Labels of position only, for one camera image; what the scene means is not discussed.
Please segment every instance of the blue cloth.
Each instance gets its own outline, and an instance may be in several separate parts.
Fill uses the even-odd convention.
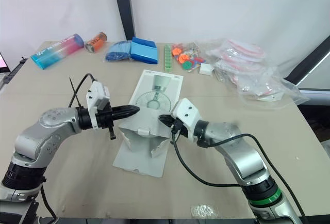
[[[107,61],[118,61],[130,58],[131,41],[117,42],[113,44],[105,56]]]

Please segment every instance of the wire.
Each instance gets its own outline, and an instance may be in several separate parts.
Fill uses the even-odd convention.
[[[85,79],[87,79],[88,76],[92,79],[92,82],[96,80],[96,79],[93,77],[93,75],[90,74],[90,73],[87,73],[87,74],[82,78],[82,80],[80,81],[80,83],[79,83],[78,86],[77,86],[77,89],[74,90],[74,92],[73,92],[73,96],[72,96],[71,101],[70,101],[70,103],[69,103],[69,108],[71,107],[74,98],[77,96],[77,92],[79,91],[79,88],[81,87],[81,85],[83,84],[83,82],[85,81]]]
[[[55,222],[52,222],[52,224],[56,224],[59,221],[59,219],[60,218],[57,217],[57,219],[55,220]],[[40,220],[41,220],[41,216],[38,217],[38,224],[41,224]]]
[[[175,134],[172,133],[172,141],[173,141],[173,145],[174,145],[174,149],[176,152],[177,157],[179,158],[179,161],[181,162],[181,164],[184,166],[184,168],[198,181],[200,181],[203,184],[206,184],[208,186],[212,186],[212,187],[241,187],[239,184],[214,184],[214,183],[209,183],[203,179],[201,179],[200,177],[198,177],[192,170],[190,170],[190,168],[186,165],[186,163],[184,162],[184,160],[182,159],[179,149],[177,148],[176,142],[179,139],[180,136],[180,131],[178,132],[179,135],[177,136],[177,139],[175,139]]]
[[[41,184],[40,192],[41,192],[41,197],[42,197],[43,203],[45,204],[46,209],[50,212],[50,214],[53,217],[53,220],[51,220],[47,224],[56,223],[56,219],[57,219],[56,214],[54,213],[54,211],[52,210],[51,206],[47,202],[45,190],[44,190],[42,184]]]
[[[70,80],[70,84],[71,84],[71,87],[72,87],[72,90],[73,90],[73,94],[75,93],[75,89],[74,89],[74,86],[73,86],[73,83],[72,83],[72,80],[71,78],[69,77],[69,80]],[[78,106],[81,107],[81,104],[79,102],[79,99],[78,99],[78,96],[76,95],[76,100],[78,102]]]
[[[301,213],[301,216],[304,220],[304,223],[308,224],[308,219],[305,215],[305,212],[303,210],[303,208],[301,207],[300,203],[298,202],[298,199],[297,197],[295,196],[295,194],[293,193],[291,187],[288,185],[288,183],[285,181],[285,179],[282,177],[282,175],[280,174],[280,172],[275,168],[275,166],[273,165],[273,163],[270,161],[270,159],[268,158],[268,156],[266,155],[266,152],[264,151],[264,149],[262,148],[260,142],[258,141],[258,139],[254,136],[254,135],[251,135],[251,134],[240,134],[240,135],[236,135],[234,137],[231,137],[229,139],[226,139],[226,140],[222,140],[222,141],[219,141],[219,142],[216,142],[214,144],[211,144],[209,145],[208,147],[211,148],[211,147],[216,147],[218,145],[221,145],[221,144],[224,144],[224,143],[227,143],[229,141],[232,141],[232,140],[236,140],[238,138],[241,138],[241,137],[250,137],[252,138],[258,148],[260,149],[261,153],[263,154],[263,156],[265,157],[266,161],[268,162],[268,164],[270,165],[270,167],[275,171],[276,175],[279,177],[279,179],[281,179],[281,181],[283,182],[283,184],[285,185],[285,187],[288,189],[288,191],[290,192],[290,195],[291,197],[293,198],[295,204],[297,205],[298,209],[299,209],[299,212]]]

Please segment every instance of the beige tabletop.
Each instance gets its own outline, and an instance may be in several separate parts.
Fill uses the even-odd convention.
[[[143,69],[163,71],[163,45],[159,64],[136,61],[105,62],[110,44],[96,54],[80,50],[46,70],[28,60],[0,95],[0,175],[10,162],[17,135],[54,107],[67,107],[72,96],[69,76],[76,86],[90,72],[108,86],[111,105],[127,104]],[[307,215],[329,214],[330,160],[295,105],[269,111],[244,106],[233,91],[216,78],[197,71],[184,72],[174,63],[173,73],[183,75],[180,97],[187,97],[204,120],[235,122],[254,134],[269,158],[287,180]],[[90,81],[78,94],[86,106]],[[191,218],[191,207],[210,205],[219,218],[253,218],[240,188],[214,188],[195,180],[169,148],[162,178],[124,171],[112,166],[122,142],[108,130],[87,130],[67,139],[45,173],[50,205],[58,216],[95,218]],[[193,171],[214,183],[234,183],[224,159],[215,149],[199,148],[181,138],[181,155]],[[272,176],[297,211],[288,191]],[[40,196],[37,214],[49,216]]]

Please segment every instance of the plastic bag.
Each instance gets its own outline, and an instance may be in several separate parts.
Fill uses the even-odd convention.
[[[217,79],[235,86],[245,104],[277,109],[308,100],[296,85],[281,77],[277,67],[268,65],[260,47],[229,39],[196,44],[206,61],[214,66]]]
[[[200,56],[200,50],[195,43],[173,44],[172,55],[182,68],[188,72],[198,68],[205,59]]]
[[[130,59],[131,41],[122,41],[113,44],[105,56],[106,61]]]

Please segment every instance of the white backdrop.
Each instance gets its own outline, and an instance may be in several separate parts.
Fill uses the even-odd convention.
[[[43,41],[100,31],[125,39],[116,0],[0,0],[0,51],[11,69]]]
[[[263,47],[286,76],[330,35],[330,0],[131,0],[138,37],[235,38]],[[99,31],[124,40],[116,0],[0,0],[0,51],[13,69],[45,40]]]
[[[260,45],[286,76],[330,35],[330,0],[131,0],[137,36],[235,38]]]

